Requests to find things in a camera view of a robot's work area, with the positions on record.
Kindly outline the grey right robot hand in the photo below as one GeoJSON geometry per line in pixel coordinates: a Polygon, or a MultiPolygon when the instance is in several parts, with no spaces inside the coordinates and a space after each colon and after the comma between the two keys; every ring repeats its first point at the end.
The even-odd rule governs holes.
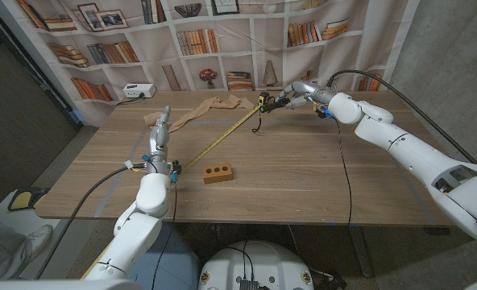
{"type": "Polygon", "coordinates": [[[294,81],[280,92],[276,102],[282,103],[287,108],[305,106],[308,102],[329,104],[336,94],[337,92],[308,81],[294,81]]]}

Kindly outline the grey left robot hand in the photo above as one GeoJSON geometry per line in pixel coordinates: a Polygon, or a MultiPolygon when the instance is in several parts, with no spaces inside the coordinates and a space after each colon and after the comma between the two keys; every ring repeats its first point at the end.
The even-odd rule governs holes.
{"type": "Polygon", "coordinates": [[[150,173],[161,173],[168,176],[171,171],[168,164],[168,120],[170,113],[171,107],[165,106],[151,129],[146,161],[146,169],[150,173]]]}

